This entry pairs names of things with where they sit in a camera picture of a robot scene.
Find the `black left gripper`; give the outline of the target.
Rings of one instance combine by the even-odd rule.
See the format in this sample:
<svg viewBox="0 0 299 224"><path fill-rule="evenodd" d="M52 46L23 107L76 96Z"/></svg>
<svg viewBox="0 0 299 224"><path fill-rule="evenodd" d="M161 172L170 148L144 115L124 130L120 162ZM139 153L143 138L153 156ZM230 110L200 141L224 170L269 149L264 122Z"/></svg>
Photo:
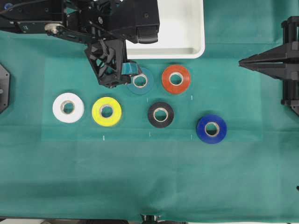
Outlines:
<svg viewBox="0 0 299 224"><path fill-rule="evenodd" d="M85 54L99 85L104 87L114 88L127 84L128 76L134 77L142 73L136 62L125 62L127 55L124 40L100 40L87 45Z"/></svg>

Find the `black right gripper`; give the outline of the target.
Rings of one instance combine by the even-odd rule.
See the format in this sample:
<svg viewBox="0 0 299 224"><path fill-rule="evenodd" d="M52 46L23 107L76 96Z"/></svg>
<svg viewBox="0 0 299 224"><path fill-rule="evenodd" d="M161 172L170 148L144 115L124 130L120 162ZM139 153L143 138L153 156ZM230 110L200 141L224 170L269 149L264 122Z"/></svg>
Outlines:
<svg viewBox="0 0 299 224"><path fill-rule="evenodd" d="M281 23L283 45L239 61L243 68L283 81L281 104L299 111L299 17Z"/></svg>

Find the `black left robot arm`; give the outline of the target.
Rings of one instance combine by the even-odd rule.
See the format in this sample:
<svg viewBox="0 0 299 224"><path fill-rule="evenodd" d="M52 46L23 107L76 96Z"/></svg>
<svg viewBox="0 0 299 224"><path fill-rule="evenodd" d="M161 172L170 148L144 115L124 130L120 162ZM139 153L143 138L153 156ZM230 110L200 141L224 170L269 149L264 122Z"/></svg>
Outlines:
<svg viewBox="0 0 299 224"><path fill-rule="evenodd" d="M158 33L159 15L156 2L143 0L3 0L0 29L85 45L98 83L114 88L142 73L128 59L126 41L148 43L148 32Z"/></svg>

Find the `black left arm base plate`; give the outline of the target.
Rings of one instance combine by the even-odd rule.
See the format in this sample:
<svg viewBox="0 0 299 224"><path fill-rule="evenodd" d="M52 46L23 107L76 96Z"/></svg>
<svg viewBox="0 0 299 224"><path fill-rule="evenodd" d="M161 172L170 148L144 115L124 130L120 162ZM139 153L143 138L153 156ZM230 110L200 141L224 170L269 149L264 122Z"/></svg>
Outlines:
<svg viewBox="0 0 299 224"><path fill-rule="evenodd" d="M9 106L10 73L0 65L0 113Z"/></svg>

